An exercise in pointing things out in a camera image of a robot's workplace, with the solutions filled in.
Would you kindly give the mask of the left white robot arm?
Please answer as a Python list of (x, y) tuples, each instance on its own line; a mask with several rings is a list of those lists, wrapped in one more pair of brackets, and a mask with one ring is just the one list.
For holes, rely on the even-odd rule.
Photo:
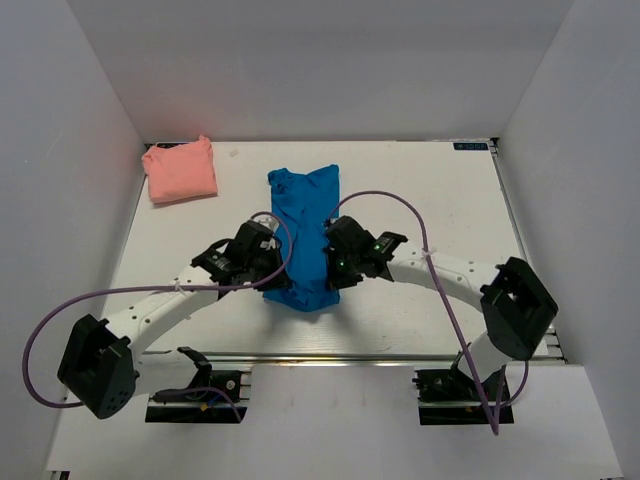
[(191, 347), (150, 354), (148, 348), (201, 309), (238, 290), (268, 291), (289, 285), (276, 231), (283, 221), (259, 212), (232, 239), (197, 255), (171, 283), (150, 287), (146, 297), (98, 320), (87, 315), (71, 331), (59, 380), (95, 417), (107, 419), (133, 397), (159, 402), (204, 399), (234, 403), (210, 378), (206, 356)]

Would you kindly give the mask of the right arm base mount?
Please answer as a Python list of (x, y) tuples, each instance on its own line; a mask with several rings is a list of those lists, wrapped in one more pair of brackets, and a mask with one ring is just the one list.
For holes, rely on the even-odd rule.
[[(495, 372), (482, 383), (492, 413), (499, 393), (500, 375), (499, 372)], [(460, 383), (452, 379), (448, 369), (415, 371), (413, 383), (417, 391), (421, 426), (489, 425), (489, 419), (485, 415), (473, 381), (466, 384), (464, 378), (462, 380)], [(501, 392), (499, 423), (513, 424), (513, 409), (506, 405), (511, 399), (506, 379), (503, 379)]]

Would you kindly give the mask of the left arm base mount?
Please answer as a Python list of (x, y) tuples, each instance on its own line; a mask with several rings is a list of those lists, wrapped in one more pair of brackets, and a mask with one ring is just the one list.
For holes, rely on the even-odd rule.
[(149, 424), (233, 425), (244, 419), (251, 394), (249, 370), (211, 370), (199, 373), (187, 386), (190, 393), (148, 401)]

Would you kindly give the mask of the blue t-shirt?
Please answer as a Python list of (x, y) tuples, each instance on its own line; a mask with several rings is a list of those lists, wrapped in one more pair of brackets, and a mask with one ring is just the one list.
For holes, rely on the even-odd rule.
[(308, 174), (286, 168), (267, 175), (271, 188), (271, 211), (284, 224), (276, 232), (285, 253), (291, 253), (286, 267), (291, 285), (267, 291), (264, 298), (300, 312), (314, 312), (340, 300), (326, 288), (327, 260), (325, 221), (340, 200), (339, 167), (329, 165)]

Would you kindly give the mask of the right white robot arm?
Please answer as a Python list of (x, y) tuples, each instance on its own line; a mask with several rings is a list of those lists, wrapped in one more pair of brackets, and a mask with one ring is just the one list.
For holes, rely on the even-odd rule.
[(374, 237), (356, 220), (343, 216), (326, 229), (327, 288), (341, 290), (364, 278), (442, 290), (479, 311), (485, 331), (467, 345), (452, 367), (451, 384), (461, 397), (484, 391), (488, 379), (511, 361), (528, 361), (536, 352), (559, 307), (523, 259), (483, 264), (428, 253), (404, 235), (386, 231)]

